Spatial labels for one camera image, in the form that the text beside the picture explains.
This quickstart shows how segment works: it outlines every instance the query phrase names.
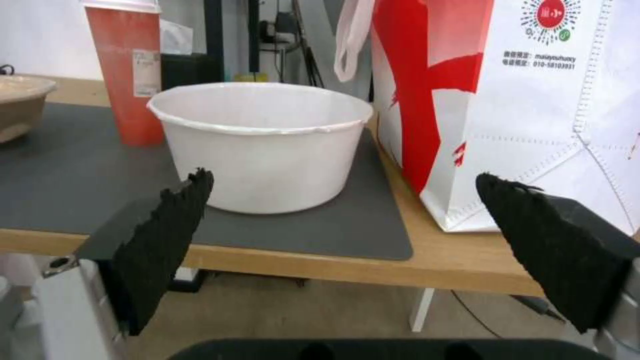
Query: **white plastic bowl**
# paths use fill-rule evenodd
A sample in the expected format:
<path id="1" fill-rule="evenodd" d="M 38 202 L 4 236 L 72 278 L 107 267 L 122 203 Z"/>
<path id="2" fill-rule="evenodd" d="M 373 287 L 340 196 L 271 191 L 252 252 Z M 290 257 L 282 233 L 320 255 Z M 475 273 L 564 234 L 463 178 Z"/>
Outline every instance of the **white plastic bowl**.
<path id="1" fill-rule="evenodd" d="M 340 193 L 368 103 L 309 86 L 215 83 L 151 98 L 181 179 L 211 170 L 208 205 L 273 214 L 320 205 Z"/>

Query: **paper label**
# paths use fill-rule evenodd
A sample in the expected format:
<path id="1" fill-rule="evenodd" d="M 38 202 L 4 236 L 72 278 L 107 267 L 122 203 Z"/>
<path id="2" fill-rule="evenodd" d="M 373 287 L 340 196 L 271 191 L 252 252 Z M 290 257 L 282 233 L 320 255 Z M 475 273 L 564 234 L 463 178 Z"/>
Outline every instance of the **paper label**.
<path id="1" fill-rule="evenodd" d="M 133 49 L 133 96 L 152 97 L 161 90 L 160 52 Z"/>

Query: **red and white bag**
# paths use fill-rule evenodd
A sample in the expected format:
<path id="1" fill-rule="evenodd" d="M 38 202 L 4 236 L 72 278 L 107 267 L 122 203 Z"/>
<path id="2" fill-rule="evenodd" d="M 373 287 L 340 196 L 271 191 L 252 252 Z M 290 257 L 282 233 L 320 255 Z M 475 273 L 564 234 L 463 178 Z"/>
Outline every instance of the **red and white bag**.
<path id="1" fill-rule="evenodd" d="M 345 0 L 343 81 L 370 24 L 380 142 L 442 229 L 496 230 L 481 172 L 638 229 L 640 1 Z"/>

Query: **white plastic handle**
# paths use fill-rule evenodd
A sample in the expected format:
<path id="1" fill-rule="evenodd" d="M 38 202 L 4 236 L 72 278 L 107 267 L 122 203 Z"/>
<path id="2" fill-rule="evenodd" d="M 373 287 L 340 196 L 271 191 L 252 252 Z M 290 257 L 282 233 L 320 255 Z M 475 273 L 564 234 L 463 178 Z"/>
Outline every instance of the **white plastic handle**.
<path id="1" fill-rule="evenodd" d="M 371 27 L 375 0 L 344 0 L 335 32 L 333 71 L 338 80 L 347 82 L 358 69 L 358 54 Z"/>

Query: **wooden table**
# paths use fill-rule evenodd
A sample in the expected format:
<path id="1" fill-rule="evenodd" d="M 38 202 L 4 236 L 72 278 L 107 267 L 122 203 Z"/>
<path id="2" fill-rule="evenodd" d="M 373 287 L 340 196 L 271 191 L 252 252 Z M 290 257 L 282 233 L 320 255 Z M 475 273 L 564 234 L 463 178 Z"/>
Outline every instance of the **wooden table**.
<path id="1" fill-rule="evenodd" d="M 48 96 L 49 102 L 109 106 L 101 81 L 55 80 L 59 88 Z M 543 294 L 500 234 L 443 233 L 382 151 L 381 158 L 413 246 L 411 259 L 385 261 L 191 245 L 184 266 L 419 288 Z M 83 234 L 0 229 L 0 252 L 63 256 L 85 238 Z"/>

